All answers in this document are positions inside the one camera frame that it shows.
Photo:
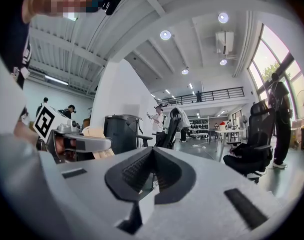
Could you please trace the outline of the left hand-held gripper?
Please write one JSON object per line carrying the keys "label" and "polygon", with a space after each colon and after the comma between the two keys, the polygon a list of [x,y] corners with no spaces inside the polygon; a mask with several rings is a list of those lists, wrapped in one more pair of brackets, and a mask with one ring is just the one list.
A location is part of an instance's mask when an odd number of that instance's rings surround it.
{"label": "left hand-held gripper", "polygon": [[56,152],[56,137],[63,137],[65,150],[79,153],[102,152],[112,146],[112,140],[109,138],[79,134],[74,120],[46,104],[41,106],[32,127],[39,136],[40,149],[49,152],[57,163],[62,162],[64,155]]}

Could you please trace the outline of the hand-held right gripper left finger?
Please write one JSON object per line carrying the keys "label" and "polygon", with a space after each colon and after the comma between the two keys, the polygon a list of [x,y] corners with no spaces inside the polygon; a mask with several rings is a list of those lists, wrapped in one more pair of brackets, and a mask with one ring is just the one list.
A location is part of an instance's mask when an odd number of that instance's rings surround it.
{"label": "hand-held right gripper left finger", "polygon": [[40,152],[42,173],[53,201],[42,221],[47,240],[153,240],[154,229],[143,225],[141,213],[147,199],[122,179],[122,170],[112,173],[113,189],[105,181],[109,169],[123,161],[148,155],[152,148],[132,150],[99,160],[56,164]]}

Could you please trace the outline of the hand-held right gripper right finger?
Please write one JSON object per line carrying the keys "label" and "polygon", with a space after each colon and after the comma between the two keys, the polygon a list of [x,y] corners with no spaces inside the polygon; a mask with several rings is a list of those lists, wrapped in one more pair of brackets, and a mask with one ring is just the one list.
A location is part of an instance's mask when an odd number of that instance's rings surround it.
{"label": "hand-held right gripper right finger", "polygon": [[[168,153],[193,167],[196,182],[179,202],[156,205],[141,228],[145,240],[258,240],[266,237],[287,216],[272,193],[214,160],[169,150]],[[266,217],[251,230],[224,192],[238,189]]]}

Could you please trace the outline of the person's left hand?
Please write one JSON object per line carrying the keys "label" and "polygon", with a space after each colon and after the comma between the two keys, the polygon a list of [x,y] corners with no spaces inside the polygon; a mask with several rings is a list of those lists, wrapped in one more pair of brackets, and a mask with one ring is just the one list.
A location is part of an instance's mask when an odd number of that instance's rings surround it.
{"label": "person's left hand", "polygon": [[55,138],[55,148],[58,155],[65,155],[68,160],[75,159],[75,139],[57,136]]}

